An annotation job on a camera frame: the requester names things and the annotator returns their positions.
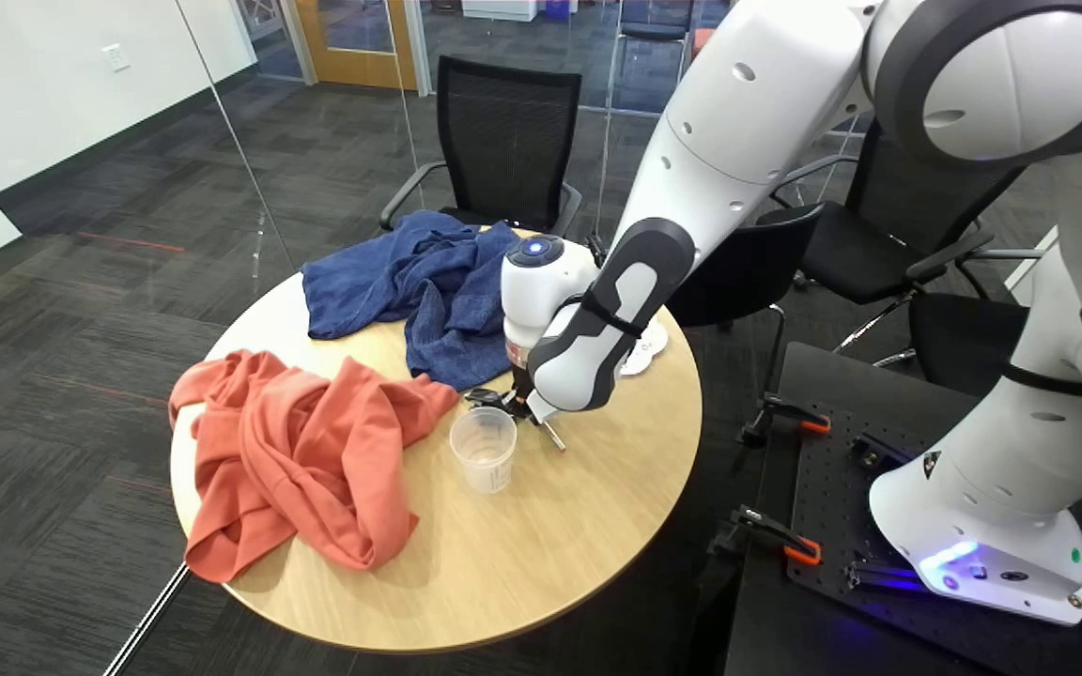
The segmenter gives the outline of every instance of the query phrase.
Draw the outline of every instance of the plastic cup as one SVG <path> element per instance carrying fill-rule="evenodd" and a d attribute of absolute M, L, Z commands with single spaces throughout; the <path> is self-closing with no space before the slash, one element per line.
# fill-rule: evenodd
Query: plastic cup
<path fill-rule="evenodd" d="M 495 405 L 467 405 L 452 425 L 452 456 L 475 491 L 502 491 L 510 485 L 514 419 Z"/>

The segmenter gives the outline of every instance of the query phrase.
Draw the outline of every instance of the wooden table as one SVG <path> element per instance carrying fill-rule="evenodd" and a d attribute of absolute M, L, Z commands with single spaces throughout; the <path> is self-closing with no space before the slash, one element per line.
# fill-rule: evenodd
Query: wooden table
<path fill-rule="evenodd" d="M 700 373 L 674 342 L 640 381 L 595 415 L 558 419 L 569 450 L 535 425 L 520 427 L 514 480 L 500 496 L 464 485 L 445 447 L 452 419 L 406 450 L 406 496 L 420 516 L 410 544 L 372 576 L 332 569 L 288 542 L 224 589 L 251 611 L 335 645 L 452 651 L 528 633 L 579 606 L 621 576 L 677 506 L 700 447 Z M 286 366 L 335 376 L 357 356 L 406 376 L 401 325 L 375 325 L 341 342 L 308 337 L 300 278 L 258 298 L 212 348 L 270 348 Z M 171 480 L 186 531 L 201 511 L 197 440 L 186 410 L 173 427 Z"/>

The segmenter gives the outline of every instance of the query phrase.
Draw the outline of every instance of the floor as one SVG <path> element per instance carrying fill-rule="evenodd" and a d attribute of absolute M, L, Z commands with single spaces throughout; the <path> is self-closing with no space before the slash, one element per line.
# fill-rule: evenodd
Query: floor
<path fill-rule="evenodd" d="M 0 253 L 0 676 L 84 676 L 113 661 L 179 561 L 171 382 L 280 278 L 372 236 L 372 215 L 437 149 L 417 99 L 255 78 L 224 91 L 224 107 L 268 211 L 206 107 L 3 198 L 25 236 Z M 575 236 L 611 232 L 652 128 L 652 118 L 581 109 L 570 179 L 590 202 Z M 1026 202 L 1002 226 L 1035 232 L 1038 218 Z M 793 337 L 816 346 L 862 320 L 824 290 L 798 290 L 784 308 Z M 767 320 L 690 332 L 705 437 L 688 496 L 635 569 L 548 629 L 484 651 L 381 659 L 295 638 L 186 584 L 126 674 L 664 674 L 703 544 L 734 506 L 734 431 L 767 332 Z M 903 326 L 886 325 L 857 356 L 893 346 Z"/>

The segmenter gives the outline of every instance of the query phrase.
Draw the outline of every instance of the orange cloth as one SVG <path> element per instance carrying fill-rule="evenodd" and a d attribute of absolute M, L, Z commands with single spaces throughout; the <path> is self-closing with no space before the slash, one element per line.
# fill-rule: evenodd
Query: orange cloth
<path fill-rule="evenodd" d="M 318 381 L 276 353 L 228 353 L 173 382 L 173 419 L 197 404 L 206 404 L 197 421 L 203 506 L 187 569 L 228 584 L 295 535 L 340 569 L 389 564 L 417 527 L 401 450 L 430 437 L 460 390 L 432 381 L 389 382 L 362 362 Z"/>

